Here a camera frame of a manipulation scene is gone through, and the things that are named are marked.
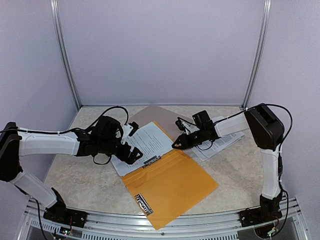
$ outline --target paper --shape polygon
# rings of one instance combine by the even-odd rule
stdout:
[[[172,150],[173,144],[172,140],[154,122],[139,128],[133,136],[128,137],[127,143],[131,147],[140,149],[143,156],[134,164],[129,165],[113,155],[111,163],[121,177],[143,167],[144,162],[150,158],[168,153]]]
[[[216,122],[216,121],[221,120],[223,118],[224,118],[223,116],[214,117],[212,119],[212,121]],[[194,132],[197,130],[198,130],[198,128],[194,127],[191,130],[191,132]],[[223,149],[230,147],[232,144],[239,141],[244,135],[245,134],[240,131],[240,132],[233,133],[228,136],[224,136],[224,137],[221,137],[221,138],[215,140],[211,147],[210,147],[210,145],[211,145],[210,141],[204,141],[202,144],[198,145],[197,147],[195,146],[191,149],[199,157],[200,160],[205,161],[205,160],[211,158],[212,156],[218,154]]]

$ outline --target metal frame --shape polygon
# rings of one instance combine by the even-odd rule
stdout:
[[[261,57],[262,57],[263,49],[265,45],[265,39],[267,35],[270,10],[271,10],[271,0],[264,0],[264,9],[263,9],[258,45],[257,45],[255,56],[254,56],[253,67],[250,74],[249,84],[246,89],[245,96],[242,102],[243,109],[245,109],[248,106],[248,103],[256,82],[258,69],[259,69],[259,65],[260,65],[260,61],[261,61]]]
[[[79,94],[75,85],[74,78],[71,73],[71,68],[68,60],[68,55],[67,55],[66,46],[64,42],[64,35],[62,32],[62,26],[60,21],[58,0],[50,0],[50,5],[51,5],[55,33],[56,33],[56,37],[57,37],[57,41],[60,49],[61,59],[63,62],[66,78],[71,90],[72,98],[76,106],[76,109],[79,110],[82,107],[82,105],[81,105]]]
[[[287,200],[280,203],[283,217],[285,218]],[[298,202],[295,198],[289,200],[288,218],[293,218],[299,240],[309,240],[309,234],[302,217]],[[116,213],[103,213],[87,211],[88,217],[84,228],[73,227],[81,237],[72,237],[79,240],[223,240],[238,239],[238,232],[264,224],[242,227],[239,219],[239,210],[182,215],[160,230],[155,230],[144,215],[127,215]],[[63,224],[42,219],[45,231],[53,233],[60,227],[68,227]],[[40,228],[38,220],[37,204],[30,200],[20,222],[18,240],[26,240],[31,227]]]

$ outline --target orange folder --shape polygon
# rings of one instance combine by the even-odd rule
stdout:
[[[123,176],[122,181],[156,230],[184,214],[218,187],[202,167],[177,149]]]

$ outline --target tabletop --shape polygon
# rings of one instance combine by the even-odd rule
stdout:
[[[161,106],[190,118],[206,110],[211,118],[230,116],[239,112],[238,107],[221,106]],[[133,116],[145,106],[126,107]],[[71,127],[86,128],[106,107],[82,107]],[[107,114],[124,122],[121,109]],[[262,158],[249,130],[234,145],[212,156],[199,160],[192,150],[187,150],[194,160],[219,184],[219,187],[185,214],[204,214],[231,211],[259,205],[263,186]],[[98,154],[96,162],[105,162],[106,156]],[[111,163],[96,165],[91,156],[75,157],[56,155],[45,183],[55,188],[70,208],[104,213],[143,215],[141,209],[126,189]]]

